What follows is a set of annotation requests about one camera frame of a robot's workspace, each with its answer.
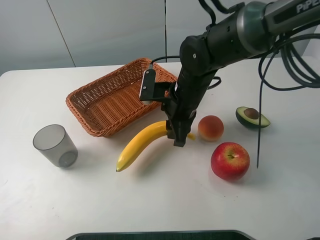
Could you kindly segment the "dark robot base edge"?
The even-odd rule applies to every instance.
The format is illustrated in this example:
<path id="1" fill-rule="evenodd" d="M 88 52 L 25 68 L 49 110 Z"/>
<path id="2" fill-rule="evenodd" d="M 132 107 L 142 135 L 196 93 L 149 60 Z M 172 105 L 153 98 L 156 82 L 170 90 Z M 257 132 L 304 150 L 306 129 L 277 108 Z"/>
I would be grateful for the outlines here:
<path id="1" fill-rule="evenodd" d="M 233 230 L 79 233 L 68 240 L 252 240 Z"/>

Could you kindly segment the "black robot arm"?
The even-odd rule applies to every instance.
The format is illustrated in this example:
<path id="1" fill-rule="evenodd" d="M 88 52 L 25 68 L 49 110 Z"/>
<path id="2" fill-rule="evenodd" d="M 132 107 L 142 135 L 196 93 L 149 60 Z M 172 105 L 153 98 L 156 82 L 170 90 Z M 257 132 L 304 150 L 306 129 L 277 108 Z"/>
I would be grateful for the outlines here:
<path id="1" fill-rule="evenodd" d="M 163 106 L 168 116 L 168 137 L 177 147 L 185 145 L 197 108 L 219 69 L 276 50 L 281 50 L 286 60 L 291 44 L 308 38 L 298 32 L 320 22 L 317 0 L 252 1 L 230 8 L 218 0 L 213 4 L 226 18 L 182 42 L 181 70 L 169 88 L 171 101 Z"/>

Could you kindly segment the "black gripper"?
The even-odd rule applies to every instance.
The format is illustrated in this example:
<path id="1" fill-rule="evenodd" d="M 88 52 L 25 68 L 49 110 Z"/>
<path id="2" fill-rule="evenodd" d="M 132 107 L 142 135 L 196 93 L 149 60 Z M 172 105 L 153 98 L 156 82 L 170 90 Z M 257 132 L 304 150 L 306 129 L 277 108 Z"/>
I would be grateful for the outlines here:
<path id="1" fill-rule="evenodd" d="M 165 128 L 168 138 L 174 138 L 175 147 L 184 147 L 191 131 L 197 108 L 206 91 L 210 88 L 217 70 L 208 70 L 195 75 L 182 66 L 176 82 L 163 82 L 164 92 L 168 92 L 162 100 L 161 110 L 168 119 Z"/>

